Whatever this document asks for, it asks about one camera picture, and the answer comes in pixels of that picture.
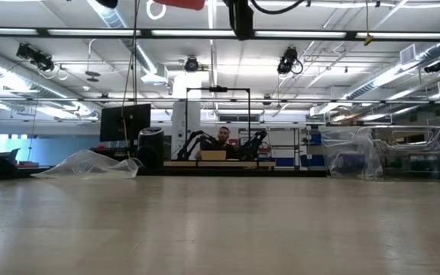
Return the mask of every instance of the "monitor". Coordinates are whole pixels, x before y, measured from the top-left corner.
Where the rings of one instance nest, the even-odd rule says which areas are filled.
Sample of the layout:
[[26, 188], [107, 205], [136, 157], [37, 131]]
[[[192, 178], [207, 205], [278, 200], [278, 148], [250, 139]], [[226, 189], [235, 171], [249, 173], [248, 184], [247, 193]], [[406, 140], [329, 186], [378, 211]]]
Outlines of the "monitor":
[[127, 140], [129, 141], [137, 140], [138, 133], [142, 129], [150, 127], [150, 104], [123, 107], [123, 118], [121, 110], [122, 107], [104, 108], [102, 110], [100, 141], [124, 141], [124, 120], [127, 127]]

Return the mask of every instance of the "man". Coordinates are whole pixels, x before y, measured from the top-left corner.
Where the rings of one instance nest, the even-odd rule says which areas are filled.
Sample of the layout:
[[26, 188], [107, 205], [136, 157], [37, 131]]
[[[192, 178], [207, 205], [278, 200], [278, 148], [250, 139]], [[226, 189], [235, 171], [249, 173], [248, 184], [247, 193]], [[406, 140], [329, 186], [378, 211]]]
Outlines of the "man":
[[201, 150], [225, 150], [227, 151], [227, 159], [235, 159], [237, 158], [237, 150], [234, 146], [227, 143], [228, 138], [230, 137], [230, 130], [228, 128], [220, 127], [218, 130], [217, 144], [210, 144], [206, 142], [202, 142], [200, 144]]

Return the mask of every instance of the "clear plastic wrap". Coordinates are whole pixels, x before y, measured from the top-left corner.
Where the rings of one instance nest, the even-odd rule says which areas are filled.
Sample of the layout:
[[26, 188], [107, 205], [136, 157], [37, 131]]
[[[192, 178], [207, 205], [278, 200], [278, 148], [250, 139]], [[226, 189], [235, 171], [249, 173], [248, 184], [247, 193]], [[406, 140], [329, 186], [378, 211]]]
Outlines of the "clear plastic wrap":
[[32, 176], [41, 179], [130, 179], [137, 175], [141, 163], [137, 159], [118, 162], [90, 150], [80, 150], [55, 167]]
[[325, 165], [333, 177], [440, 180], [440, 126], [320, 127], [319, 130]]

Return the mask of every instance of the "robotic arm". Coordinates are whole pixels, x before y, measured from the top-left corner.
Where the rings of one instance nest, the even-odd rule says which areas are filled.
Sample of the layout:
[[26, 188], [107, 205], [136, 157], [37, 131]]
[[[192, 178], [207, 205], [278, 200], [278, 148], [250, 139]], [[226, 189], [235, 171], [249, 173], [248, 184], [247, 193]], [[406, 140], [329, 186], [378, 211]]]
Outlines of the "robotic arm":
[[[195, 138], [196, 140], [194, 145], [191, 146], [191, 148], [188, 150], [189, 145], [193, 142]], [[217, 142], [217, 140], [214, 137], [212, 137], [209, 134], [206, 134], [204, 131], [195, 131], [191, 133], [188, 140], [184, 143], [180, 152], [177, 154], [177, 160], [189, 160], [189, 157], [191, 156], [191, 152], [193, 152], [193, 150], [195, 150], [196, 145], [198, 145], [198, 143], [202, 141], [206, 141], [210, 144], [214, 144]]]
[[259, 156], [259, 146], [262, 145], [264, 138], [267, 136], [266, 131], [256, 132], [249, 140], [240, 146], [238, 150], [239, 160], [255, 160]]

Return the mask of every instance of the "air vent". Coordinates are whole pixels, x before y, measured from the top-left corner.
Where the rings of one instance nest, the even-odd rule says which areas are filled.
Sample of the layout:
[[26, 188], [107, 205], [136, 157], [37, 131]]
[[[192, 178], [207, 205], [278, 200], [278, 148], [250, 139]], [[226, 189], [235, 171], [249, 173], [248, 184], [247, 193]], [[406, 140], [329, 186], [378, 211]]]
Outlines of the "air vent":
[[[219, 115], [219, 121], [249, 121], [248, 115]], [[259, 121], [259, 115], [251, 115], [251, 122]]]
[[400, 64], [405, 65], [416, 59], [416, 45], [412, 44], [400, 51]]

